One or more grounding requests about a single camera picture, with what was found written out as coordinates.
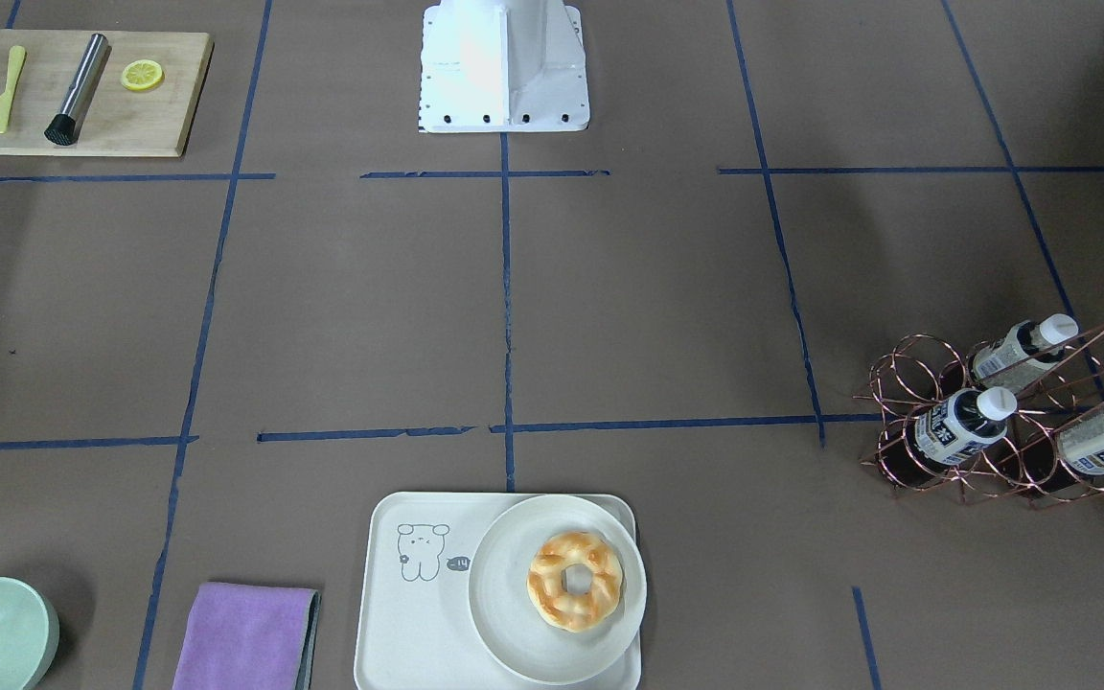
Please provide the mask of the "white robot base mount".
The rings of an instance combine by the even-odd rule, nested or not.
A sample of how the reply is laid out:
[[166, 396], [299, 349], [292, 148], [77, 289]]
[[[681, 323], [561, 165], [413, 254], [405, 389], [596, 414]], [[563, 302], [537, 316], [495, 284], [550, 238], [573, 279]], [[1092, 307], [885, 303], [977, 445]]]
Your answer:
[[588, 128], [586, 40], [564, 1], [442, 1], [422, 17], [421, 132]]

